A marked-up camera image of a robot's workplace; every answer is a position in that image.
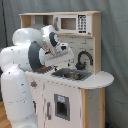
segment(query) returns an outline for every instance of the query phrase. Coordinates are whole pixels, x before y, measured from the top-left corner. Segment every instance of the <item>oven door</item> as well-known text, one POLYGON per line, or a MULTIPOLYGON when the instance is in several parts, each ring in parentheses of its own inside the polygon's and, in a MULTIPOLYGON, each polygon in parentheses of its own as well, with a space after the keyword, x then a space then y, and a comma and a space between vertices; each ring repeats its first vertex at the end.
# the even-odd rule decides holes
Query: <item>oven door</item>
POLYGON ((58 33, 78 33, 77 15, 55 15, 54 27, 58 33))

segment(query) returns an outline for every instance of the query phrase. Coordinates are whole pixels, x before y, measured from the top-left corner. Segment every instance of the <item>sink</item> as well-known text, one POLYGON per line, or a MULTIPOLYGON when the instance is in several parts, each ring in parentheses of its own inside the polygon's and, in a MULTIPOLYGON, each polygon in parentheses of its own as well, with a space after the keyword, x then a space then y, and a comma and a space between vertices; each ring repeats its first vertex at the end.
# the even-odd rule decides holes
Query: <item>sink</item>
POLYGON ((77 80, 77 81, 85 80, 91 75, 92 75, 91 72, 69 69, 69 68, 62 68, 52 73, 52 76, 54 77, 69 79, 69 80, 77 80))

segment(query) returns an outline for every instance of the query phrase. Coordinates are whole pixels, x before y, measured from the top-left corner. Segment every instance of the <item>microwave window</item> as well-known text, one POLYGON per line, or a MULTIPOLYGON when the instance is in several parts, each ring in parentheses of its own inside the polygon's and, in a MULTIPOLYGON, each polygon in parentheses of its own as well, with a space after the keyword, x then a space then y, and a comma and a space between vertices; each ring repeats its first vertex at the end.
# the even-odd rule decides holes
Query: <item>microwave window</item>
POLYGON ((76 30, 76 18, 61 18, 61 29, 76 30))

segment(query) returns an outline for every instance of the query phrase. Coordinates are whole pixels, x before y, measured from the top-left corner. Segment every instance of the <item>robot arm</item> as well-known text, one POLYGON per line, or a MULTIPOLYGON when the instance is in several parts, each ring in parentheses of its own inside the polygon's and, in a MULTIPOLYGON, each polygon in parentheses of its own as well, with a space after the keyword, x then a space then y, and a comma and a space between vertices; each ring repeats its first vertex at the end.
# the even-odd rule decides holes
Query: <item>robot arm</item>
POLYGON ((53 26, 43 27, 41 32, 44 37, 44 47, 50 49, 50 53, 46 54, 45 65, 52 66, 57 63, 74 58, 74 54, 68 43, 60 43, 53 26))
POLYGON ((13 35, 16 46, 0 51, 2 96, 13 128, 38 128, 24 71, 53 66, 74 57, 68 44, 58 41, 52 26, 42 28, 41 32, 32 28, 19 29, 13 35))

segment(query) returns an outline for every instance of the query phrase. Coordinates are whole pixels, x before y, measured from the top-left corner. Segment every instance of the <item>toy kitchen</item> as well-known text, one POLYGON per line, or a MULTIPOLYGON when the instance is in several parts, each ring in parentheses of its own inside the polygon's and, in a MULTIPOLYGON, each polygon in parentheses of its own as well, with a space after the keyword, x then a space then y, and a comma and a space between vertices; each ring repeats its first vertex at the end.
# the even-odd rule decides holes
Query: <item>toy kitchen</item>
POLYGON ((53 25, 74 58, 56 70, 25 72, 39 128, 105 128, 105 87, 111 74, 101 71, 101 12, 20 14, 21 28, 53 25))

